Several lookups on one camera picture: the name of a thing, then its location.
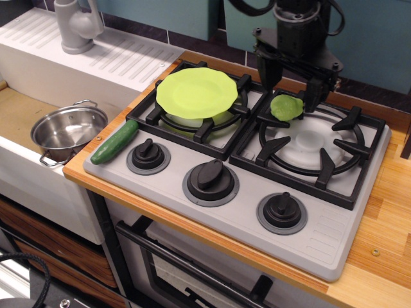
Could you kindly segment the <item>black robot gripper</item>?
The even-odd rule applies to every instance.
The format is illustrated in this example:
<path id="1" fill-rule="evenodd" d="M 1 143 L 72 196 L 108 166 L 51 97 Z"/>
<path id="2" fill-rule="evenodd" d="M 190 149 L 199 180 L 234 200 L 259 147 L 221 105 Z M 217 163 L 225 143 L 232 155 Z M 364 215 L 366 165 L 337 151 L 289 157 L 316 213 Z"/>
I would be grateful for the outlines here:
<path id="1" fill-rule="evenodd" d="M 256 28 L 254 52 L 261 84 L 267 91 L 281 81 L 283 70 L 307 80 L 304 111 L 314 112 L 329 95 L 328 83 L 336 83 L 343 65 L 327 48 L 328 36 L 338 35 L 343 24 L 329 31 L 330 13 L 317 15 L 285 13 L 277 17 L 277 28 Z"/>

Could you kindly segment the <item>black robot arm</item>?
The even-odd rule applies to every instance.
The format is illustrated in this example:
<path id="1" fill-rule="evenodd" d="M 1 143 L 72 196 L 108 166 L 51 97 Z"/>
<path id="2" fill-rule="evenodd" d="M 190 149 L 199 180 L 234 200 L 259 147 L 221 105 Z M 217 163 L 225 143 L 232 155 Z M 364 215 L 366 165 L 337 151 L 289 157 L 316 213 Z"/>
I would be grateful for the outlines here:
<path id="1" fill-rule="evenodd" d="M 341 61 L 328 49 L 326 39 L 342 32 L 345 16 L 335 1 L 269 1 L 255 8 L 245 1 L 232 1 L 245 15 L 272 12 L 276 28 L 255 28 L 254 53 L 262 86 L 272 90 L 283 71 L 306 80 L 302 101 L 306 112 L 314 112 L 337 87 Z"/>

